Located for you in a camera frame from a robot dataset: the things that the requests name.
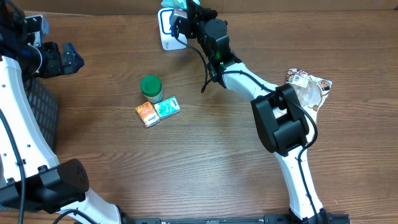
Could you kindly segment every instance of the teal packet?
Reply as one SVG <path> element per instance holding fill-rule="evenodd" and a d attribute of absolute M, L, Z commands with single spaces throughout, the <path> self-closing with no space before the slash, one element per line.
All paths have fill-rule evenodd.
<path fill-rule="evenodd" d="M 175 96 L 155 104 L 155 110 L 161 119 L 167 118 L 180 112 L 180 105 Z"/>

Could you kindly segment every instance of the jar with green lid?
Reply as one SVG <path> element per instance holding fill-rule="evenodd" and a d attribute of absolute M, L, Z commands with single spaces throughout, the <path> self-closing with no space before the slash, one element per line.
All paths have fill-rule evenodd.
<path fill-rule="evenodd" d="M 154 75 L 147 75 L 141 80 L 141 91 L 151 103 L 158 103 L 164 98 L 162 82 Z"/>

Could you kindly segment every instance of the wooden table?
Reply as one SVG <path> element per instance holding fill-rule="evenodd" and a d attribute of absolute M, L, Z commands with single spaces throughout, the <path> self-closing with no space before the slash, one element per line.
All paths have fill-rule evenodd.
<path fill-rule="evenodd" d="M 309 150 L 318 196 L 352 223 L 398 223 L 398 12 L 222 14 L 247 67 L 282 85 L 289 68 L 333 81 Z M 156 16 L 51 17 L 47 40 L 73 42 L 86 65 L 46 80 L 61 107 L 57 155 L 78 158 L 90 186 L 131 217 L 287 213 L 277 160 L 251 107 L 205 74 L 192 50 L 166 52 Z M 196 41 L 190 43 L 198 47 Z M 146 129 L 134 108 L 148 74 L 182 111 Z M 0 223 L 15 223 L 17 211 Z M 55 215 L 26 213 L 26 223 Z M 62 223 L 71 223 L 67 219 Z"/>

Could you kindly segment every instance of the orange packet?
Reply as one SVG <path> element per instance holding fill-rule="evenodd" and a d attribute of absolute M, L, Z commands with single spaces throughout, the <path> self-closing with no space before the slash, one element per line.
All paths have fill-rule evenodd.
<path fill-rule="evenodd" d="M 145 102 L 143 105 L 136 107 L 136 111 L 147 128 L 157 124 L 160 121 L 159 115 L 149 102 Z"/>

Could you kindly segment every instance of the green lid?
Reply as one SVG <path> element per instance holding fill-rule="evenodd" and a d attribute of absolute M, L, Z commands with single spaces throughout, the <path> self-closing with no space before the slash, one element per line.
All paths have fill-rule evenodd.
<path fill-rule="evenodd" d="M 149 97 L 157 96 L 162 91 L 162 83 L 156 76 L 147 75 L 141 80 L 141 91 Z"/>

